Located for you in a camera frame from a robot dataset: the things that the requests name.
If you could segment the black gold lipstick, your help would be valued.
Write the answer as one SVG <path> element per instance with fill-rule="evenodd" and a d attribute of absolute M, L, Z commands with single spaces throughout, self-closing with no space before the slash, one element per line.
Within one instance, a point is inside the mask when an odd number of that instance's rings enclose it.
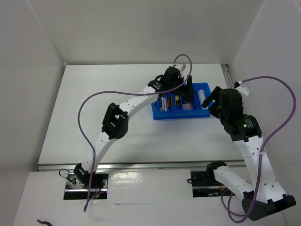
<path fill-rule="evenodd" d="M 167 106 L 172 107 L 173 106 L 173 98 L 172 96 L 167 97 Z"/>
<path fill-rule="evenodd" d="M 180 96 L 179 95 L 176 95 L 175 96 L 175 105 L 176 106 L 180 106 L 181 102 L 180 102 Z"/>

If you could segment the white lotion bottle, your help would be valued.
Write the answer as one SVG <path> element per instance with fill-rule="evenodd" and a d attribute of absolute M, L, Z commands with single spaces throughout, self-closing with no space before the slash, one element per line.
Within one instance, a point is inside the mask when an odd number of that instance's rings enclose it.
<path fill-rule="evenodd" d="M 203 106 L 202 106 L 203 102 L 204 102 L 205 99 L 206 99 L 205 91 L 204 91 L 203 89 L 200 89 L 200 90 L 198 91 L 198 98 L 199 98 L 199 102 L 200 102 L 201 108 L 207 110 L 208 107 L 203 107 Z"/>

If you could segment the pink slim makeup tube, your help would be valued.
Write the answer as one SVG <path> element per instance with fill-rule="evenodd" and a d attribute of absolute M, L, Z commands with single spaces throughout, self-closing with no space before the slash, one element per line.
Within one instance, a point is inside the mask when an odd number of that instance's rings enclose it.
<path fill-rule="evenodd" d="M 166 97 L 164 97 L 164 105 L 165 105 L 165 111 L 168 111 L 168 100 Z"/>

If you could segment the white blue makeup pen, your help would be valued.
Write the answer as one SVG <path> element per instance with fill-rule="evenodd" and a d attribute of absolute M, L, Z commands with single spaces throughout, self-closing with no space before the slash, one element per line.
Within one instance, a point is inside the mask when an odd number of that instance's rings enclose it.
<path fill-rule="evenodd" d="M 164 103 L 163 97 L 160 97 L 160 105 L 161 105 L 161 111 L 164 112 L 165 111 L 165 103 Z"/>

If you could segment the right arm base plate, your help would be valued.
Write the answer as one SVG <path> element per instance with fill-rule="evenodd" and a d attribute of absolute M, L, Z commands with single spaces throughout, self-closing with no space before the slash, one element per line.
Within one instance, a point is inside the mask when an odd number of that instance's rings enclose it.
<path fill-rule="evenodd" d="M 229 196 L 231 191 L 225 185 L 219 182 L 210 181 L 205 171 L 192 171 L 191 177 L 187 182 L 192 185 L 193 197 L 218 197 L 223 192 Z"/>

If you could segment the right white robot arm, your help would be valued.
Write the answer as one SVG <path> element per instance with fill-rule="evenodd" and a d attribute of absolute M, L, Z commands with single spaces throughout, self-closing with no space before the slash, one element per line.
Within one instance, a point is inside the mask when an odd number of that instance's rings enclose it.
<path fill-rule="evenodd" d="M 244 113 L 239 90 L 217 86 L 201 106 L 220 120 L 248 169 L 251 182 L 243 180 L 223 161 L 208 164 L 205 173 L 209 184 L 225 185 L 241 201 L 245 212 L 241 219 L 257 221 L 295 206 L 295 198 L 285 192 L 274 173 L 258 121 Z"/>

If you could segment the blue plastic organizer bin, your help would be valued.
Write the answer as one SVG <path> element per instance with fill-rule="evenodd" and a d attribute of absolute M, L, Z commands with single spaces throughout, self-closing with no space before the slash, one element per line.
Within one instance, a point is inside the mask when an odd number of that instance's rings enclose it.
<path fill-rule="evenodd" d="M 183 110 L 182 104 L 185 103 L 183 95 L 180 96 L 180 106 L 175 105 L 175 94 L 167 93 L 163 95 L 163 97 L 172 96 L 173 98 L 173 106 L 168 107 L 168 111 L 161 111 L 160 99 L 157 100 L 157 112 L 154 112 L 154 103 L 151 103 L 152 107 L 152 115 L 154 120 L 168 120 L 168 119 L 185 119 L 185 118 L 206 118 L 210 116 L 210 112 L 207 109 L 202 109 L 199 98 L 198 98 L 198 91 L 203 89 L 205 91 L 205 96 L 208 97 L 211 94 L 211 90 L 209 88 L 208 83 L 193 83 L 193 89 L 195 94 L 193 95 L 192 104 L 194 109 L 193 110 Z"/>

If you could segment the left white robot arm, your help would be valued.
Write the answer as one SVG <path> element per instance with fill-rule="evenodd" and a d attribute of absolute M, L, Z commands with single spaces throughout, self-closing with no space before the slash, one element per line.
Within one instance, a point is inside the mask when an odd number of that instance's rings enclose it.
<path fill-rule="evenodd" d="M 192 65 L 190 65 L 190 70 L 186 78 L 183 75 L 185 69 L 185 64 L 174 64 L 168 67 L 163 75 L 159 75 L 150 81 L 138 94 L 120 91 L 101 91 L 90 95 L 84 100 L 78 111 L 77 123 L 81 134 L 92 148 L 92 153 L 89 154 L 84 161 L 77 164 L 73 171 L 78 185 L 83 188 L 91 186 L 93 174 L 96 172 L 100 160 L 105 156 L 114 142 L 125 136 L 128 132 L 129 120 L 136 113 L 147 105 L 155 102 L 159 95 L 176 91 L 184 86 L 184 83 L 191 78 Z M 121 104 L 109 104 L 103 118 L 101 133 L 96 144 L 93 145 L 82 129 L 80 114 L 89 99 L 105 93 L 129 95 L 132 96 L 132 98 Z"/>

